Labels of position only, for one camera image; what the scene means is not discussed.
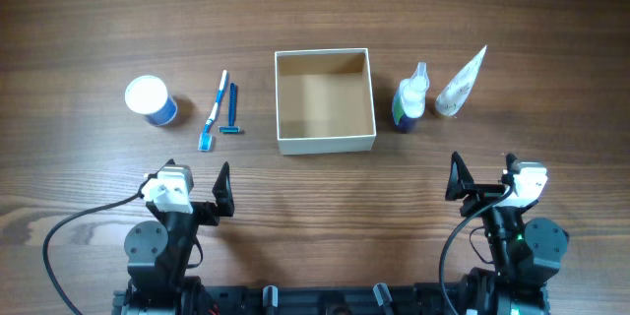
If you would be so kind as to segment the blue white toothbrush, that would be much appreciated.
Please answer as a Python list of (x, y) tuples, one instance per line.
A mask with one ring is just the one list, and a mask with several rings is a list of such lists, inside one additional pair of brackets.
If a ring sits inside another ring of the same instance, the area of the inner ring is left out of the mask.
[(211, 128), (212, 128), (213, 123), (216, 121), (218, 112), (220, 110), (221, 102), (222, 102), (224, 92), (225, 92), (225, 87), (228, 82), (228, 76), (229, 76), (228, 72), (226, 70), (223, 70), (221, 73), (220, 85), (218, 88), (214, 105), (212, 107), (212, 110), (208, 119), (206, 120), (206, 123), (202, 129), (202, 132), (199, 136), (198, 150), (200, 152), (209, 152), (211, 150), (211, 147), (213, 144), (213, 136), (211, 134)]

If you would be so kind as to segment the white lidded blue jar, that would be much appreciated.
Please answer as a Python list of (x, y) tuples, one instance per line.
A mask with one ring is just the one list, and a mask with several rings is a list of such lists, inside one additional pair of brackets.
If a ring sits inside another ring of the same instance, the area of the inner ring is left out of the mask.
[(169, 124), (177, 115), (178, 106), (159, 77), (144, 75), (134, 79), (124, 93), (125, 103), (154, 126)]

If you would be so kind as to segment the white floral cosmetic tube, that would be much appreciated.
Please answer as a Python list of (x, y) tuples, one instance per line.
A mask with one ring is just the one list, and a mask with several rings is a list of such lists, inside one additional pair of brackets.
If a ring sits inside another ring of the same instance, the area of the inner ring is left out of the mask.
[(435, 100), (435, 110), (441, 116), (454, 116), (468, 99), (480, 71), (487, 46), (467, 63)]

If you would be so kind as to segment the clear spray bottle dark liquid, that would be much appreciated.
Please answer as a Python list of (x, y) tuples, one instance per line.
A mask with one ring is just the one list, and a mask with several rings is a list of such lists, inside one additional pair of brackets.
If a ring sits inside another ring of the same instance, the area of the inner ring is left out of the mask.
[(428, 89), (427, 64), (418, 62), (414, 73), (400, 82), (392, 101), (393, 121), (399, 132), (413, 130), (424, 113)]

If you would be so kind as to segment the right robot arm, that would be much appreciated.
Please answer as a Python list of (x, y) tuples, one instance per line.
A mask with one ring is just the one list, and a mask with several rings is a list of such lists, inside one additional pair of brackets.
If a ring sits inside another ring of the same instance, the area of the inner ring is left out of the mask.
[[(496, 184), (474, 181), (464, 160), (451, 155), (447, 201), (462, 200), (463, 220), (448, 236), (439, 259), (438, 283), (447, 314), (548, 314), (547, 282), (561, 268), (569, 233), (546, 218), (523, 220), (538, 203), (548, 180), (535, 161), (505, 156), (506, 168)], [(444, 280), (445, 263), (456, 236), (476, 218), (488, 242), (492, 271), (474, 268), (454, 290)]]

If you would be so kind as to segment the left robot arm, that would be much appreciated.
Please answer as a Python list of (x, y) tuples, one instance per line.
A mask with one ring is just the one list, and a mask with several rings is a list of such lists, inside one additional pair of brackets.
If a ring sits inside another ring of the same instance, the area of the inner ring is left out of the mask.
[(127, 288), (114, 293), (114, 314), (218, 314), (217, 302), (197, 276), (186, 272), (201, 225), (217, 226), (231, 218), (234, 202), (229, 164), (224, 163), (213, 186), (215, 199), (193, 202), (192, 171), (172, 159), (146, 175), (140, 197), (154, 218), (135, 225), (126, 235), (124, 250), (130, 276)]

